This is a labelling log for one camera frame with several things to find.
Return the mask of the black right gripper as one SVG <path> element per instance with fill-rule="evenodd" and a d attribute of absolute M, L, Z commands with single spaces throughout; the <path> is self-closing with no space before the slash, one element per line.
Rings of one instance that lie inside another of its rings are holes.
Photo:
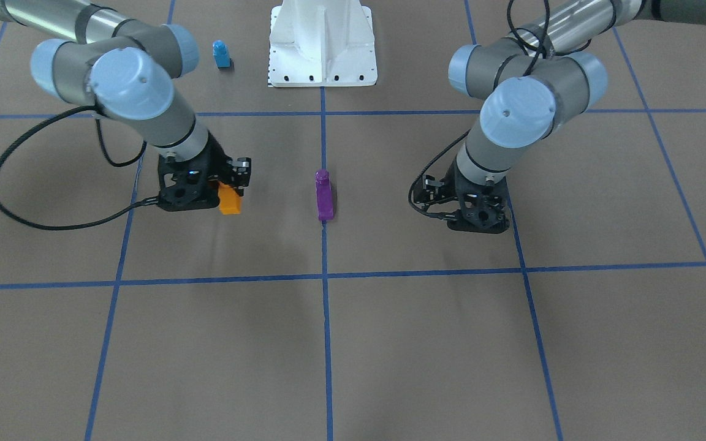
<path fill-rule="evenodd" d="M 218 183 L 229 184 L 241 197 L 249 187 L 252 159 L 233 159 L 210 135 L 198 156 L 188 161 L 160 158 L 156 204 L 168 212 L 217 208 Z"/>

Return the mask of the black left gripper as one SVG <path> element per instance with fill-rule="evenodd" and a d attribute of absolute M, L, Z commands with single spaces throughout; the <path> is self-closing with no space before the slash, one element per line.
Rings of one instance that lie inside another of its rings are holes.
<path fill-rule="evenodd" d="M 421 213 L 445 221 L 454 231 L 500 234 L 511 226 L 506 187 L 504 179 L 473 183 L 451 165 L 442 179 L 421 176 Z"/>

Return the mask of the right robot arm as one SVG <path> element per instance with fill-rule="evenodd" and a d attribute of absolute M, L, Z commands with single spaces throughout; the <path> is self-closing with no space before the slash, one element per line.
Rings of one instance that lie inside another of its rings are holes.
<path fill-rule="evenodd" d="M 155 148 L 159 207 L 240 213 L 251 160 L 227 156 L 173 83 L 198 66 L 187 29 L 89 1 L 0 1 L 0 21 L 50 35 L 30 60 L 45 92 L 130 126 Z"/>

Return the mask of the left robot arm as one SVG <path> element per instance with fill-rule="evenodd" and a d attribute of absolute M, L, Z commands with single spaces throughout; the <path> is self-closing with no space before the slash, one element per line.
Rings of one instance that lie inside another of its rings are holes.
<path fill-rule="evenodd" d="M 633 20 L 706 25 L 706 1 L 569 1 L 487 47 L 465 45 L 449 61 L 449 84 L 483 102 L 443 178 L 426 168 L 412 182 L 412 209 L 451 230 L 506 232 L 505 178 L 527 150 L 588 111 L 605 94 L 604 64 L 586 52 L 599 34 Z"/>

